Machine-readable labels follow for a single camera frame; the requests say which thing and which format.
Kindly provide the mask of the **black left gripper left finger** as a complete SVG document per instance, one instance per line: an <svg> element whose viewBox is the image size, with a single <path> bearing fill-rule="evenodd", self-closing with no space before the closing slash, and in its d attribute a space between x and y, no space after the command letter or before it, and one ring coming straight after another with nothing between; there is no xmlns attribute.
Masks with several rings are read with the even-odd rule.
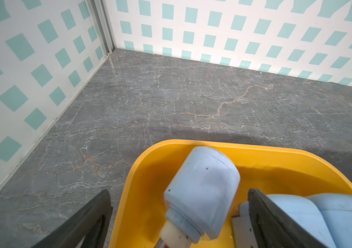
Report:
<svg viewBox="0 0 352 248"><path fill-rule="evenodd" d="M35 248L102 248L113 207L108 190L102 190L66 222L34 245Z"/></svg>

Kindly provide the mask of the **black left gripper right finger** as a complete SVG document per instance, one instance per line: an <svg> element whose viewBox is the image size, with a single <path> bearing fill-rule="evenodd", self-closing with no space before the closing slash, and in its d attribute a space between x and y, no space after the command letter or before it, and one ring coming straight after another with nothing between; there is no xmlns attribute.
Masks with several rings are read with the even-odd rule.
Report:
<svg viewBox="0 0 352 248"><path fill-rule="evenodd" d="M249 217L259 248L325 248L259 189L248 191Z"/></svg>

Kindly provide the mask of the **yellow plastic storage box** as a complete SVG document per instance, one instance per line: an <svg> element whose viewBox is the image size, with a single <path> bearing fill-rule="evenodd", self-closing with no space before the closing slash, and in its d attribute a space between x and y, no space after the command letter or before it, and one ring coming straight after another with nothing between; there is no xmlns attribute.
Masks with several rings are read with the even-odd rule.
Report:
<svg viewBox="0 0 352 248"><path fill-rule="evenodd" d="M189 153L212 147L237 167L241 181L215 240L202 238L200 248L235 247L231 219L239 214L248 190L265 194L310 196L321 193L352 195L352 183L332 164L312 153L290 148L191 140L166 140L144 151L133 164L122 193L109 246L152 248L166 222L163 194Z"/></svg>

